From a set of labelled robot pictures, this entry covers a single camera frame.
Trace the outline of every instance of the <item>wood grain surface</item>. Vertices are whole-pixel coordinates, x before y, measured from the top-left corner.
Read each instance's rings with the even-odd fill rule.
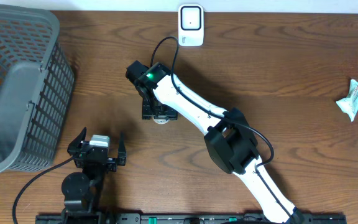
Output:
[[[177,35],[177,14],[54,12],[76,85],[55,164],[86,126],[111,136],[116,155],[126,136],[127,165],[106,176],[101,204],[143,213],[243,213],[260,210],[245,185],[209,158],[203,135],[180,116],[159,125],[141,120],[141,101],[126,67],[150,63],[159,40]],[[170,65],[173,42],[156,62]],[[344,213],[358,223],[358,114],[353,123],[335,101],[358,81],[358,15],[206,13],[201,47],[181,47],[176,73],[208,101],[239,108],[275,147],[267,166],[300,209]],[[267,147],[259,149],[268,158]],[[60,186],[79,171],[65,165],[35,181],[19,201],[19,223],[63,209]],[[0,174],[0,223],[36,173]]]

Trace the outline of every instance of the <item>cable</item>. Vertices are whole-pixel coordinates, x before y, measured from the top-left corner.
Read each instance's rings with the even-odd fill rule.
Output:
[[[270,162],[273,161],[273,158],[274,158],[274,148],[272,146],[272,144],[270,143],[270,141],[262,134],[260,133],[258,130],[254,129],[254,128],[251,128],[250,126],[248,125],[245,125],[245,124],[242,124],[242,123],[239,123],[235,120],[232,120],[232,119],[229,119],[229,118],[225,118],[225,117],[222,117],[220,115],[217,115],[217,114],[214,114],[212,113],[212,111],[210,110],[207,110],[205,108],[203,108],[202,106],[200,106],[199,104],[197,104],[196,102],[194,102],[192,99],[190,99],[188,96],[186,96],[181,90],[180,88],[176,85],[175,83],[175,80],[173,78],[173,69],[175,68],[175,62],[177,60],[177,56],[178,56],[178,51],[179,51],[179,41],[176,37],[174,36],[169,36],[169,37],[166,37],[164,39],[162,39],[158,44],[157,46],[155,47],[154,51],[153,51],[153,54],[152,54],[152,58],[151,58],[151,61],[150,61],[150,67],[153,66],[153,60],[154,60],[154,55],[158,49],[158,47],[164,42],[166,41],[167,39],[174,39],[177,43],[177,49],[175,51],[175,56],[173,56],[173,61],[172,61],[172,67],[171,67],[171,81],[172,81],[172,85],[173,87],[176,89],[176,91],[181,94],[182,97],[184,97],[184,99],[186,99],[187,101],[189,101],[191,104],[195,105],[198,109],[200,109],[201,111],[204,111],[205,113],[207,113],[209,116],[212,116],[214,118],[217,118],[217,119],[220,119],[222,121],[225,121],[227,123],[231,123],[231,124],[236,124],[238,126],[241,126],[243,128],[246,128],[250,131],[252,131],[253,133],[255,133],[256,135],[258,135],[265,143],[266,145],[268,146],[268,148],[270,149],[270,157],[266,160],[266,161],[262,161],[261,163],[257,164],[255,166],[255,173],[259,176],[259,178],[262,180],[262,182],[264,183],[264,185],[266,186],[267,190],[272,194],[273,198],[276,200],[276,202],[279,204],[279,206],[284,210],[284,212],[288,215],[288,217],[290,218],[293,218],[292,215],[290,215],[290,212],[283,206],[283,204],[278,200],[277,196],[273,193],[272,189],[270,189],[270,187],[267,185],[266,181],[264,180],[264,178],[262,177],[262,175],[260,174],[259,170],[258,170],[258,167],[260,166],[264,166]]]
[[[207,110],[205,108],[203,108],[202,106],[200,106],[199,104],[197,104],[196,102],[194,102],[192,99],[190,99],[188,96],[186,96],[181,90],[180,88],[176,85],[174,79],[173,79],[173,69],[175,68],[175,62],[177,60],[177,55],[178,55],[178,51],[179,51],[179,41],[176,37],[173,37],[173,36],[169,36],[169,37],[166,37],[164,39],[162,39],[158,44],[157,46],[155,47],[154,49],[154,52],[152,54],[152,59],[151,59],[151,62],[150,62],[150,67],[153,66],[153,60],[154,60],[154,55],[158,49],[158,47],[164,42],[166,41],[167,39],[174,39],[177,43],[177,49],[176,49],[176,52],[175,52],[175,56],[173,57],[173,61],[172,61],[172,67],[171,67],[171,81],[172,81],[172,85],[173,87],[176,89],[176,91],[181,94],[182,97],[184,97],[184,99],[186,99],[187,101],[189,101],[191,104],[195,105],[198,109],[200,109],[201,111],[204,111],[205,113],[207,113],[209,116],[212,116],[214,118],[217,118],[217,119],[221,119],[222,121],[225,121],[225,122],[228,122],[228,123],[232,123],[232,124],[236,124],[238,126],[241,126],[243,128],[246,128],[250,131],[252,131],[253,133],[255,133],[256,135],[258,135],[268,146],[268,148],[270,149],[270,157],[266,160],[266,161],[263,161],[261,162],[260,164],[257,164],[256,167],[255,167],[255,170],[257,171],[257,168],[260,167],[260,166],[264,166],[268,163],[270,163],[273,158],[274,158],[274,148],[272,146],[272,144],[270,143],[270,141],[262,134],[260,133],[258,130],[254,129],[254,128],[251,128],[250,126],[248,125],[244,125],[242,123],[239,123],[237,121],[234,121],[232,119],[229,119],[229,118],[225,118],[225,117],[222,117],[220,115],[217,115],[217,114],[214,114],[212,113],[212,111],[210,110]]]
[[[59,168],[67,163],[69,163],[70,161],[72,161],[74,159],[74,156],[67,159],[66,161],[60,163],[60,164],[57,164],[47,170],[44,170],[42,171],[41,173],[39,173],[38,175],[36,175],[35,177],[33,177],[30,181],[28,181],[28,183],[25,184],[25,186],[22,188],[22,190],[19,192],[19,194],[17,195],[16,199],[15,199],[15,202],[13,203],[13,207],[12,207],[12,218],[13,218],[13,223],[14,224],[18,224],[17,223],[17,218],[16,218],[16,207],[17,207],[17,203],[19,203],[19,199],[20,197],[22,196],[22,194],[24,193],[24,191],[30,186],[30,184],[32,184],[35,180],[37,180],[39,177],[41,177],[42,175],[56,169],[56,168]]]

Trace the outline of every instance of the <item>perforated basket side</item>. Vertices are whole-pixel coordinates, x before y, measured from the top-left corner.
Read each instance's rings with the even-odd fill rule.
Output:
[[[12,170],[42,170],[50,165],[55,156],[74,87],[73,71],[58,42],[47,70],[22,152],[10,166]]]

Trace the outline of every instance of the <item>plastic crate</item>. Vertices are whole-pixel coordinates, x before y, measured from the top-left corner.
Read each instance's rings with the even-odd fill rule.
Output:
[[[0,5],[0,172],[53,162],[74,74],[48,11]]]

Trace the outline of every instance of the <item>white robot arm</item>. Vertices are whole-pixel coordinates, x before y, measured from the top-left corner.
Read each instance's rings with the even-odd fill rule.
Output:
[[[157,63],[153,67],[148,69],[146,66],[136,61],[130,67],[128,67],[126,77],[135,85],[139,94],[143,97],[144,107],[145,103],[148,103],[150,109],[152,111],[154,110],[154,119],[166,118],[162,115],[163,110],[159,110],[162,106],[165,105],[169,107],[166,110],[170,110],[171,108],[179,112],[186,119],[191,121],[204,134],[208,152],[212,160],[223,171],[227,173],[234,173],[236,176],[238,176],[238,178],[241,179],[241,181],[243,181],[243,183],[245,183],[247,188],[251,191],[252,195],[259,202],[267,219],[275,223],[287,223],[288,221],[290,221],[290,218],[293,216],[295,211],[297,211],[297,209],[294,204],[287,198],[285,198],[285,196],[281,193],[281,191],[275,185],[274,181],[268,175],[267,171],[265,170],[265,167],[257,166],[257,164],[260,164],[262,162],[259,153],[257,153],[256,155],[251,153],[250,156],[238,156],[238,154],[241,154],[241,152],[236,152],[235,147],[237,146],[235,145],[237,143],[233,143],[234,140],[232,139],[227,140],[229,144],[226,143],[226,141],[224,141],[225,137],[222,135],[222,133],[225,132],[226,129],[230,129],[232,127],[225,126],[219,118],[210,116],[208,113],[205,113],[203,110],[199,109],[197,106],[195,106],[193,103],[190,103],[181,94],[179,94],[177,92],[177,89],[173,86],[170,71],[167,67],[163,66],[160,63]],[[218,116],[229,116],[230,112],[228,112],[224,108],[220,108],[204,100],[195,92],[187,88],[175,74],[173,74],[173,79],[177,88],[179,88],[185,96],[190,98],[198,105],[202,106],[204,109],[214,114],[217,114]],[[210,137],[217,132],[216,130],[219,131],[219,138]],[[251,146],[253,147],[253,149],[251,149],[250,152],[256,151],[256,139],[250,139],[255,139],[253,134],[252,137],[250,137],[249,139],[238,140],[238,146]],[[217,154],[215,154],[215,152],[211,152],[216,148],[217,150],[219,150],[219,146],[227,147],[230,144],[232,144],[231,146],[233,154],[228,158],[225,158],[226,155],[222,154],[222,152],[218,152]],[[238,169],[238,165],[236,165],[235,163],[236,158],[238,157],[241,158],[239,159],[239,164],[241,165],[240,169]]]

